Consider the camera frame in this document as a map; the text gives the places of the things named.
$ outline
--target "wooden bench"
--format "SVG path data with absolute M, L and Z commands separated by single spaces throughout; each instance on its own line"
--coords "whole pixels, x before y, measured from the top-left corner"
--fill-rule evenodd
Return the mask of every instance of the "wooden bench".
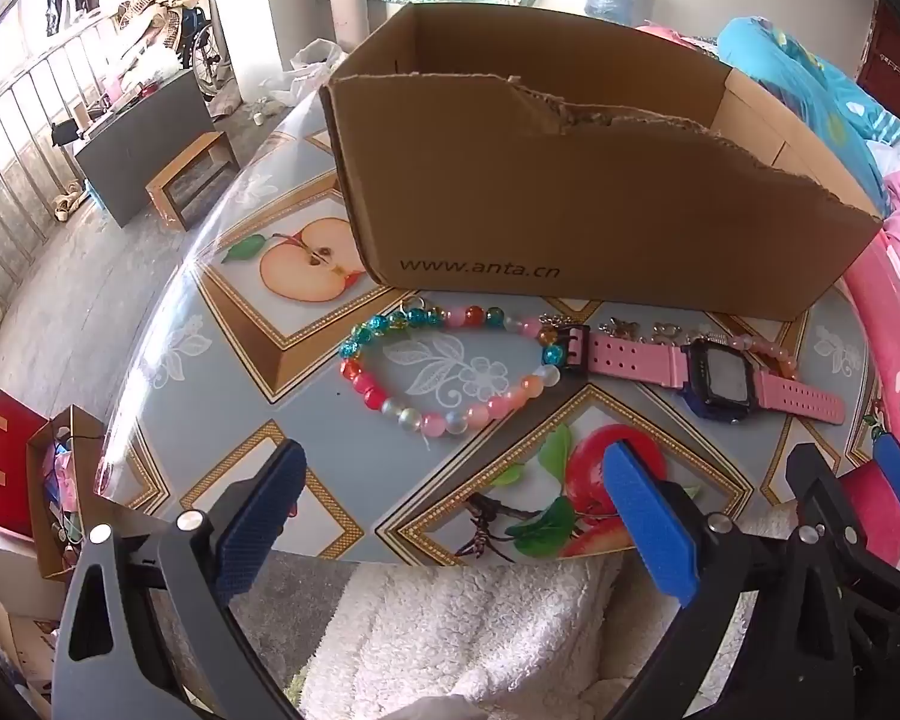
M 207 153 L 213 160 L 210 172 L 192 189 L 189 197 L 183 201 L 173 199 L 168 191 L 170 183 Z M 170 229 L 184 231 L 187 229 L 187 223 L 180 212 L 227 166 L 232 166 L 234 170 L 240 170 L 240 164 L 233 154 L 233 148 L 230 147 L 226 132 L 204 132 L 175 156 L 167 167 L 154 175 L 154 178 L 146 185 L 146 193 L 151 196 L 154 208 L 160 214 L 160 218 L 163 218 L 164 223 Z

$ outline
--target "pink watch strap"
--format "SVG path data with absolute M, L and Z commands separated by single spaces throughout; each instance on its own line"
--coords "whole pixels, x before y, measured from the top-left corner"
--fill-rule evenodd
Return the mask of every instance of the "pink watch strap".
M 567 357 L 571 362 L 581 352 L 581 334 L 571 330 Z M 590 334 L 586 367 L 591 373 L 602 373 L 618 379 L 645 382 L 680 389 L 687 380 L 687 355 L 679 346 L 658 343 L 636 343 L 613 338 L 603 333 Z
M 754 372 L 754 387 L 761 408 L 808 416 L 834 425 L 844 423 L 844 401 L 821 389 L 775 376 L 763 368 Z

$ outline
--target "green leaf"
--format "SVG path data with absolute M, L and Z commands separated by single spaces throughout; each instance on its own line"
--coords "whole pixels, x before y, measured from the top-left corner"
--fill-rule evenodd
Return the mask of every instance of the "green leaf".
M 570 428 L 562 422 L 547 436 L 538 454 L 538 461 L 561 485 L 570 457 Z
M 490 485 L 495 488 L 512 485 L 514 482 L 519 482 L 521 476 L 523 476 L 523 466 L 510 466 L 496 479 L 490 482 Z
M 577 514 L 566 495 L 554 500 L 539 519 L 506 529 L 514 536 L 514 548 L 527 557 L 552 557 L 570 539 Z
M 260 235 L 260 233 L 251 235 L 250 237 L 237 242 L 237 244 L 232 245 L 228 252 L 226 252 L 226 257 L 223 257 L 223 261 L 229 262 L 230 260 L 251 260 L 260 253 L 260 250 L 265 245 L 266 236 Z

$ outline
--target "balcony railing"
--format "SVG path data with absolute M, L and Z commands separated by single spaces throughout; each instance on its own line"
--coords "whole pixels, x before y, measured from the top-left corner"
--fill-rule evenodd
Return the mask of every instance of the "balcony railing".
M 53 200 L 84 176 L 50 125 L 103 94 L 111 18 L 90 16 L 0 82 L 0 320 L 57 224 Z

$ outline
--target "silver screw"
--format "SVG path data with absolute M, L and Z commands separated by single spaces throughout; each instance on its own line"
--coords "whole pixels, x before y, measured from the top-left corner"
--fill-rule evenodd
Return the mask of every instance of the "silver screw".
M 816 528 L 811 528 L 809 525 L 800 525 L 797 528 L 797 535 L 804 544 L 816 544 L 820 540 L 820 534 L 817 533 Z
M 710 528 L 714 533 L 729 533 L 733 530 L 733 522 L 726 514 L 713 512 L 706 519 L 706 527 Z
M 196 509 L 190 509 L 189 512 L 183 512 L 176 519 L 176 526 L 181 531 L 196 531 L 203 522 L 203 512 Z
M 106 523 L 97 525 L 90 531 L 90 541 L 94 544 L 103 544 L 110 538 L 111 533 L 113 533 L 113 530 Z

